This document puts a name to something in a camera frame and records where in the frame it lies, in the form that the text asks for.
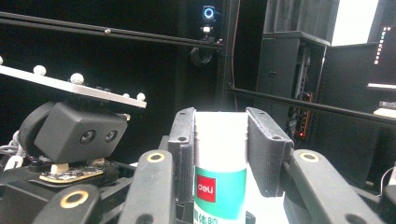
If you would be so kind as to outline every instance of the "circuit board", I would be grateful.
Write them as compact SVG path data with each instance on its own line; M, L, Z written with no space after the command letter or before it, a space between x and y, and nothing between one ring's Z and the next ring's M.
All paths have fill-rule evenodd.
M84 166L79 168L71 168L63 173L42 173L39 178L54 184L68 184L96 175L101 175L103 172L103 169L97 166Z

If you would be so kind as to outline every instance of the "brass insert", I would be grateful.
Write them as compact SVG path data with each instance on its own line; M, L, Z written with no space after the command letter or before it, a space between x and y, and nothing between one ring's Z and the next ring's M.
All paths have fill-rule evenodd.
M165 155L159 152L151 153L148 155L149 162L160 162L163 161L164 159L165 159Z
M320 161L320 158L315 155L314 153L311 152L303 152L300 154L300 158L303 159L304 161L309 161L309 162L318 162Z
M69 202L68 200L70 199L70 197L72 197L74 195L79 195L79 199L76 201L73 201L73 202ZM88 195L89 195L89 193L85 190L77 190L77 191L71 192L62 198L61 207L62 208L77 207L80 204L85 203L85 201L87 201Z

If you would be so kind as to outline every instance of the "led light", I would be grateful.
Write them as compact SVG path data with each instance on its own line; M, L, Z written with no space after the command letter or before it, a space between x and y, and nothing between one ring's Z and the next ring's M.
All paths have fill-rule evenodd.
M215 12L213 11L212 8L205 9L205 11L204 11L205 18L212 19L214 17L214 15L215 15Z

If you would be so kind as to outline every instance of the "green label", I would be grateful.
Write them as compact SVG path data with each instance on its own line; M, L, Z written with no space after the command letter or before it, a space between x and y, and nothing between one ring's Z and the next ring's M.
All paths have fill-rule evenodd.
M245 214L247 170L221 173L195 167L195 202L208 214L238 219Z

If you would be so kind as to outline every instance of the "deli logo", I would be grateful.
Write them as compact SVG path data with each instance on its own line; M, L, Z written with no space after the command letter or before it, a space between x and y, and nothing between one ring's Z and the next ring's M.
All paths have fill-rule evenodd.
M207 202L216 201L216 179L206 176L197 176L197 196Z

